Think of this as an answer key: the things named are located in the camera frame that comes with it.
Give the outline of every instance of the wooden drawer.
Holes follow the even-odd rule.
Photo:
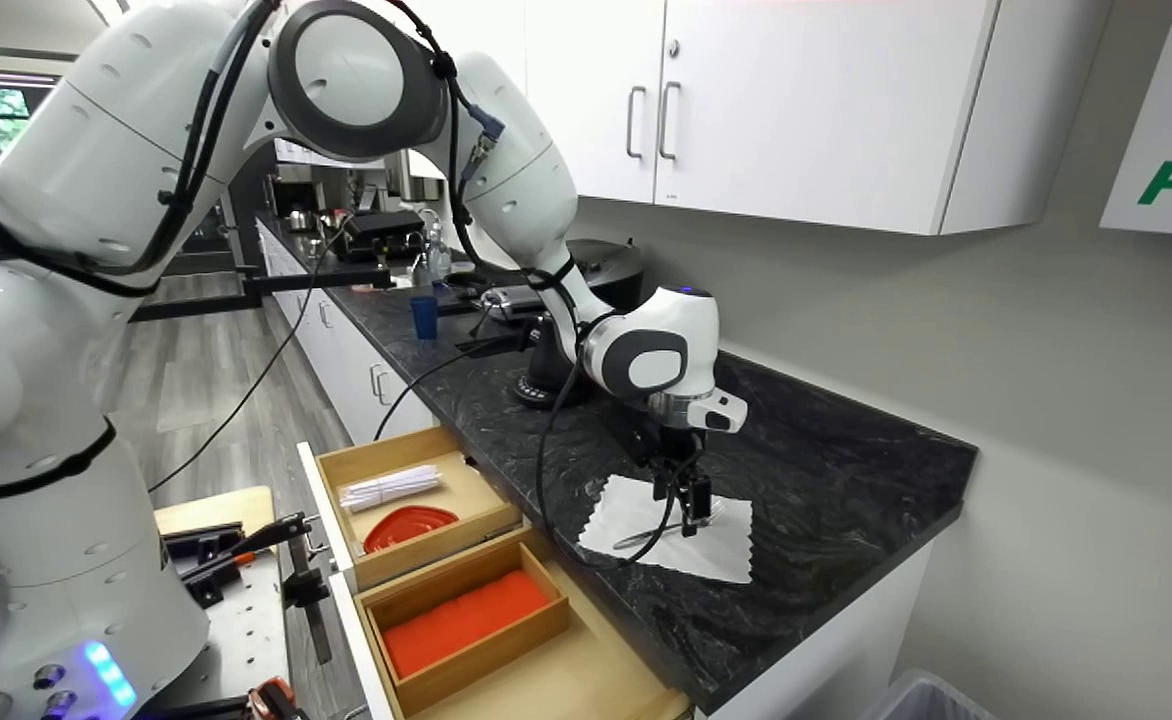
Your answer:
[[[552,560],[548,544],[492,494],[477,469],[463,463],[456,441],[442,427],[330,453],[321,459],[298,443],[298,459],[335,563],[344,568],[344,577],[330,577],[329,589],[373,717],[687,717],[687,697],[668,688],[626,649],[626,641],[584,597],[584,589]],[[452,510],[467,510],[467,526],[452,526],[447,542],[440,542],[442,534],[418,537],[415,549],[400,549],[403,558],[391,563],[384,563],[387,558],[369,560],[359,553],[359,537],[373,516],[353,521],[341,511],[341,486],[422,459],[463,482]],[[400,679],[379,628],[482,582],[492,563],[506,568],[511,560],[524,563],[529,577],[548,582],[560,597],[560,609],[511,636],[486,636],[470,653],[461,653],[447,667],[428,667],[430,678],[418,672],[415,679]]]

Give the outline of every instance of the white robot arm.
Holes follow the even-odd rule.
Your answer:
[[[663,427],[734,434],[712,379],[717,300],[626,317],[570,267],[575,188],[486,61],[348,0],[143,3],[106,28],[0,159],[0,699],[10,717],[131,717],[203,649],[158,560],[137,459],[82,386],[90,342],[150,292],[245,155],[271,137],[369,159],[418,149],[470,220],[538,276],[570,361]]]

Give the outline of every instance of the black granite countertop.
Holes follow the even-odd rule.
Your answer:
[[[406,292],[329,292],[403,379],[456,358],[477,317],[442,317],[440,342],[413,337]],[[534,438],[544,412],[506,395],[524,358],[456,361],[418,401],[456,427],[467,456],[544,526]],[[705,711],[732,699],[782,653],[961,516],[975,449],[825,389],[718,358],[718,389],[750,405],[740,438],[698,459],[718,497],[750,502],[750,586],[712,586],[663,568],[618,568],[575,542],[604,476],[630,459],[604,427],[610,401],[554,422],[548,441],[552,542],[606,604],[624,636]]]

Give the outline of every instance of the countertop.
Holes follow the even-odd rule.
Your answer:
[[[477,317],[442,317],[440,342],[413,337],[406,292],[329,288],[348,322],[413,386],[461,358]],[[544,412],[506,395],[524,358],[461,361],[415,391],[467,456],[544,527],[534,438]],[[718,358],[718,389],[750,405],[740,438],[712,438],[698,469],[718,497],[750,502],[750,586],[618,568],[575,549],[604,476],[626,473],[604,418],[568,407],[548,441],[552,542],[626,641],[705,711],[732,699],[782,653],[961,516],[975,449],[805,379]]]

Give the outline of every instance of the orange object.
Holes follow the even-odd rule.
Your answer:
[[[379,549],[391,549],[391,544],[403,544],[413,537],[428,537],[435,527],[447,527],[456,526],[456,511],[442,511],[442,510],[428,510],[428,503],[403,503],[396,511],[387,511],[369,537],[362,537],[362,553],[379,553]]]
[[[534,618],[552,597],[529,572],[506,572],[384,634],[400,679]]]

